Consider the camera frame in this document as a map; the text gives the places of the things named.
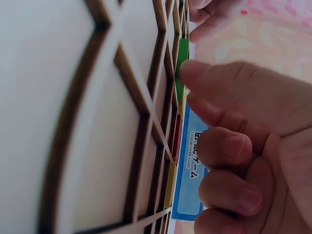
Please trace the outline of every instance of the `wooden frame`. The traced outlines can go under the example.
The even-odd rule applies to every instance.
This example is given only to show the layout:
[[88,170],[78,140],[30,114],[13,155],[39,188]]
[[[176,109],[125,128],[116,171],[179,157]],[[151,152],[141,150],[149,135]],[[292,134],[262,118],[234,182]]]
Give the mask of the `wooden frame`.
[[[138,68],[136,58],[126,38],[123,38],[123,25],[126,21],[131,0],[86,0],[86,7],[95,22],[95,30],[80,60],[73,77],[68,96],[65,100],[58,127],[51,146],[50,159],[42,194],[38,233],[40,234],[131,234],[144,229],[145,234],[168,231],[171,209],[164,208],[167,190],[169,165],[172,159],[173,137],[178,114],[178,102],[175,86],[175,70],[179,39],[185,36],[188,25],[187,9],[179,0],[153,0],[156,14],[158,36],[147,82]],[[168,14],[173,14],[175,24],[175,42],[172,51],[168,43]],[[99,57],[105,58],[105,64],[99,64]],[[123,219],[120,223],[74,230],[72,225],[75,210],[75,195],[81,169],[72,167],[82,165],[87,144],[81,140],[88,136],[92,120],[97,112],[96,106],[90,106],[99,99],[102,80],[92,77],[98,66],[103,76],[113,62],[118,68],[125,86],[132,96],[140,121],[136,136],[133,162],[128,183]],[[160,89],[161,71],[165,68],[167,76],[166,93],[162,118],[155,111],[155,102]],[[148,157],[147,142],[153,138],[157,144],[156,159],[149,194],[146,215],[138,215],[138,204],[145,161]]]

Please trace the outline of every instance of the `hand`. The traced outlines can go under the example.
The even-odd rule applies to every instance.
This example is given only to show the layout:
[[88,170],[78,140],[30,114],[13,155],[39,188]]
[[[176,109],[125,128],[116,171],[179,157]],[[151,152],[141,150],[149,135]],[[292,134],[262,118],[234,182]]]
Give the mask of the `hand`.
[[226,27],[246,3],[247,0],[189,0],[190,21],[201,24],[191,32],[191,42],[198,42]]
[[254,65],[182,64],[189,106],[212,126],[196,234],[312,233],[312,85]]

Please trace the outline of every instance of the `wooden grid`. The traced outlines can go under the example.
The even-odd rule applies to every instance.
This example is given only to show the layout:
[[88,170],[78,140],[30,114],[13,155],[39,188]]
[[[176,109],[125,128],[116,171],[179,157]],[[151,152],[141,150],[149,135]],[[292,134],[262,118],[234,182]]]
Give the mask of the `wooden grid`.
[[[170,162],[173,162],[173,138],[178,114],[175,70],[179,39],[188,37],[189,17],[187,2],[183,0],[150,1],[153,1],[154,5],[158,36],[146,82],[127,38],[121,36],[132,0],[85,0],[86,7],[94,19],[95,30],[73,77],[52,143],[41,201],[38,227],[40,234],[134,234],[142,229],[145,234],[165,234],[168,231],[172,208],[165,209],[164,201],[169,166]],[[173,15],[175,28],[172,50],[168,41],[169,14]],[[92,82],[90,74],[97,63],[99,54],[104,55],[107,61],[101,64],[105,71],[103,77],[109,70],[109,64],[115,63],[140,113],[140,121],[123,220],[117,224],[75,232],[71,223],[65,224],[60,221],[62,214],[60,214],[59,207],[66,205],[66,199],[62,198],[62,191],[66,179],[65,168],[68,163],[69,146],[72,145],[73,135],[78,128],[77,119],[83,106],[87,87]],[[167,85],[162,117],[159,120],[155,105],[163,68],[166,70]],[[139,216],[138,206],[143,196],[139,191],[142,187],[143,171],[148,157],[148,142],[151,137],[157,144],[156,159],[147,213]],[[69,210],[75,209],[70,205],[68,207]]]

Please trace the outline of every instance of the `fingernail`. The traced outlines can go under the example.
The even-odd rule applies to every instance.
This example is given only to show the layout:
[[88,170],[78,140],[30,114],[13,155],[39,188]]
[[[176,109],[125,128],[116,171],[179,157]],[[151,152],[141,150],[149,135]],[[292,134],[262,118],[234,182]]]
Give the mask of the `fingernail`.
[[222,152],[230,157],[238,157],[243,149],[245,138],[243,136],[229,136],[221,141]]
[[200,78],[208,68],[210,68],[210,66],[205,63],[187,60],[180,66],[180,76],[182,80],[197,79]]
[[222,228],[222,234],[241,234],[242,228],[238,228],[237,226],[227,225]]
[[238,194],[238,204],[248,212],[253,212],[260,203],[261,195],[256,190],[243,188]]

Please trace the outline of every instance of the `finger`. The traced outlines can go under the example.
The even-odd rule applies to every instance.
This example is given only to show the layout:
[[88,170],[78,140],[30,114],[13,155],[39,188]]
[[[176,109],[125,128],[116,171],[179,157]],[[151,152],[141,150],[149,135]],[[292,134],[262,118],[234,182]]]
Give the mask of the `finger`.
[[190,21],[194,23],[202,24],[207,18],[209,14],[203,9],[190,9]]
[[210,169],[237,166],[246,170],[254,159],[250,139],[225,128],[214,127],[203,132],[196,146],[199,160]]
[[210,2],[205,7],[190,7],[190,21],[198,24],[202,24],[208,17],[210,17],[216,9],[217,1]]
[[195,234],[246,234],[238,221],[216,209],[204,210],[194,223]]
[[226,111],[238,111],[269,132],[287,136],[312,125],[312,85],[255,65],[182,64],[189,89]]
[[223,127],[247,135],[253,144],[253,151],[262,154],[269,132],[239,113],[230,113],[206,102],[204,99],[189,93],[187,102],[190,108],[211,127]]
[[226,27],[244,7],[245,3],[245,0],[224,0],[218,2],[214,13],[191,32],[190,40],[198,42],[203,37],[211,36]]
[[207,6],[211,0],[189,0],[189,6],[191,9],[202,9]]
[[252,216],[262,209],[258,188],[225,170],[209,172],[199,186],[199,198],[205,206],[217,207],[243,216]]

